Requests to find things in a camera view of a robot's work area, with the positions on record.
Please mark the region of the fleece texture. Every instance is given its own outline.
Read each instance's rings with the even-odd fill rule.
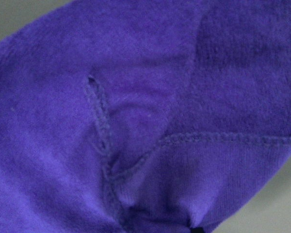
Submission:
[[[211,233],[290,155],[291,0],[75,0],[0,41],[0,233]]]

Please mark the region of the purple fabric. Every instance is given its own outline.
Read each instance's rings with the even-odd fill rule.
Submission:
[[[75,0],[0,41],[0,233],[211,233],[291,155],[291,0]]]

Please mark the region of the gray background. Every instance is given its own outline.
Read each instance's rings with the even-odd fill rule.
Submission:
[[[0,40],[70,0],[0,0]],[[214,233],[291,233],[291,157]]]

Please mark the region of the stitching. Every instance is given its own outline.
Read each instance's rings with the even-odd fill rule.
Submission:
[[[127,168],[124,171],[120,171],[112,175],[111,179],[115,180],[116,183],[120,184],[129,176],[132,176],[138,168],[140,168],[147,158],[156,150],[159,150],[165,146],[183,143],[183,142],[197,142],[197,141],[208,141],[208,142],[240,142],[247,145],[256,146],[283,146],[291,144],[291,136],[268,136],[268,135],[256,135],[246,133],[232,133],[232,132],[192,132],[192,133],[175,133],[166,136],[160,140],[151,150],[140,156],[138,161]]]
[[[94,110],[95,126],[100,137],[100,152],[103,155],[103,175],[104,175],[104,193],[105,198],[109,202],[112,214],[118,220],[122,228],[128,233],[133,233],[133,226],[129,219],[125,218],[124,208],[122,203],[118,199],[114,187],[125,181],[129,176],[132,176],[147,160],[147,158],[156,150],[161,148],[176,145],[179,143],[190,143],[197,141],[207,142],[241,142],[248,145],[260,145],[260,146],[283,146],[291,144],[291,136],[268,136],[268,135],[256,135],[247,133],[232,133],[232,132],[191,132],[191,133],[174,133],[159,140],[155,146],[144,153],[138,161],[130,168],[111,174],[111,165],[109,158],[111,157],[111,130],[109,126],[109,115],[107,113],[107,101],[105,92],[100,84],[92,75],[86,78],[84,92],[87,95],[87,100],[92,103]]]
[[[102,157],[102,172],[103,172],[103,193],[104,201],[111,208],[111,215],[118,220],[121,227],[128,233],[131,231],[131,226],[124,218],[124,209],[114,190],[114,182],[110,179],[111,166],[109,158],[112,154],[111,130],[109,126],[109,115],[107,114],[107,101],[105,92],[98,80],[92,75],[88,75],[85,80],[84,93],[87,96],[87,101],[92,105],[94,113],[95,126],[100,138],[98,152]]]
[[[140,156],[138,161],[130,168],[118,172],[111,176],[117,184],[124,182],[129,176],[132,176],[147,160],[147,158],[155,151],[176,145],[180,143],[192,142],[237,142],[245,145],[265,146],[265,147],[280,147],[283,145],[291,144],[291,137],[278,137],[278,136],[257,136],[255,134],[246,133],[211,133],[211,132],[192,132],[192,133],[175,133],[166,136],[160,140],[151,150],[147,151]]]

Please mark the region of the knit fabric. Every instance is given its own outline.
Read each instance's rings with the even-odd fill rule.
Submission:
[[[0,233],[211,233],[291,155],[291,0],[75,0],[0,41]]]

